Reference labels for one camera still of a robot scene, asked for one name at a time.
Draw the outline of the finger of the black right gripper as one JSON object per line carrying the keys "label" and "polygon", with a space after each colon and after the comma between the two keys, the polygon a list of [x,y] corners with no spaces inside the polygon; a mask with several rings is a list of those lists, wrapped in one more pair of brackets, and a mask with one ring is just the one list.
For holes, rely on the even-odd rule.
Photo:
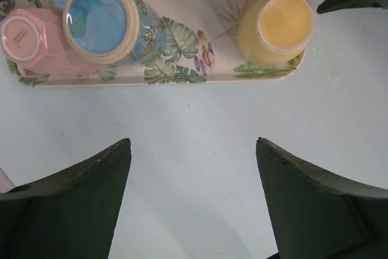
{"label": "finger of the black right gripper", "polygon": [[353,8],[387,9],[387,0],[325,0],[317,8],[318,14]]}

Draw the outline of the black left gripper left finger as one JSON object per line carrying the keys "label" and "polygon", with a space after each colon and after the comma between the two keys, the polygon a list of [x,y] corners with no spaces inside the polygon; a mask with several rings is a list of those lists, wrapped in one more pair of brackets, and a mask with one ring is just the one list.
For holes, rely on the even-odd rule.
{"label": "black left gripper left finger", "polygon": [[108,258],[131,165],[128,138],[1,194],[1,258]]}

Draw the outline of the yellow mug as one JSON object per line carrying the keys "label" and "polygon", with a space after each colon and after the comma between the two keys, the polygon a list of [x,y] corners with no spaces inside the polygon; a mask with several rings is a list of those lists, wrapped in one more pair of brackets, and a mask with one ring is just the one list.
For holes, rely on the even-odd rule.
{"label": "yellow mug", "polygon": [[306,49],[315,26],[308,0],[257,0],[239,23],[237,47],[251,63],[280,64]]}

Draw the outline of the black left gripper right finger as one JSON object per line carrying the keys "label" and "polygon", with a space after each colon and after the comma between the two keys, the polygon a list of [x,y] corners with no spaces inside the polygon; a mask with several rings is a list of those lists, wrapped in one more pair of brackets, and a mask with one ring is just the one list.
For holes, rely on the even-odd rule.
{"label": "black left gripper right finger", "polygon": [[387,258],[387,190],[344,178],[259,138],[273,258]]}

